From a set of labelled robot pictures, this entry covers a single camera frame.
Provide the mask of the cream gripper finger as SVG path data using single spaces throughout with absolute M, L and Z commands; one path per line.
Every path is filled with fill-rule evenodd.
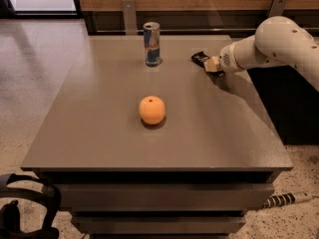
M 220 60 L 218 56 L 209 57 L 204 62 L 204 69 L 209 73 L 216 73 L 220 70 Z

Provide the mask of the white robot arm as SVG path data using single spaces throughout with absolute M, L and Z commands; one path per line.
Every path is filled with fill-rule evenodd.
M 208 73 L 276 66 L 290 66 L 319 91 L 319 45 L 306 30 L 283 16 L 264 20 L 253 36 L 223 47 L 203 65 Z

